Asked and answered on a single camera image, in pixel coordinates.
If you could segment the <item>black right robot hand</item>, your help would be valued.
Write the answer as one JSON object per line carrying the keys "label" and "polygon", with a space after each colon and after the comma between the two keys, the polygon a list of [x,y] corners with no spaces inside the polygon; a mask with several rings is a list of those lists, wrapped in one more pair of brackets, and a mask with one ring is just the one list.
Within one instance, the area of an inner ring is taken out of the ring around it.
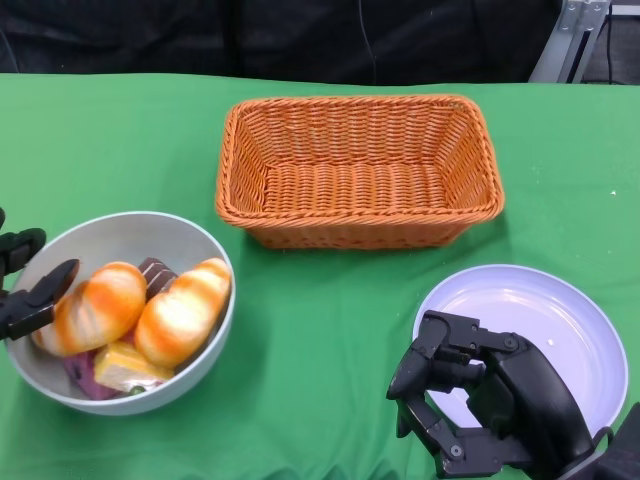
{"label": "black right robot hand", "polygon": [[[425,400],[463,389],[478,421],[452,429]],[[398,437],[414,433],[440,479],[490,477],[505,466],[531,479],[558,479],[596,445],[570,390],[544,354],[516,333],[475,318],[428,310],[386,397],[398,408]]]}

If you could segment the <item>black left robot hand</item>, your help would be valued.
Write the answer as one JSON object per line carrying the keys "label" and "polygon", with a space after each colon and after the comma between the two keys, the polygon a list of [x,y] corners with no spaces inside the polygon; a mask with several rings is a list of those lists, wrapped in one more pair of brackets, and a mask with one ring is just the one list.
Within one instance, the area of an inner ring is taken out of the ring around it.
{"label": "black left robot hand", "polygon": [[[2,234],[1,282],[6,275],[24,269],[45,242],[46,233],[40,228]],[[17,340],[51,324],[54,307],[75,280],[79,265],[78,259],[63,261],[31,290],[9,293],[1,289],[1,339]]]}

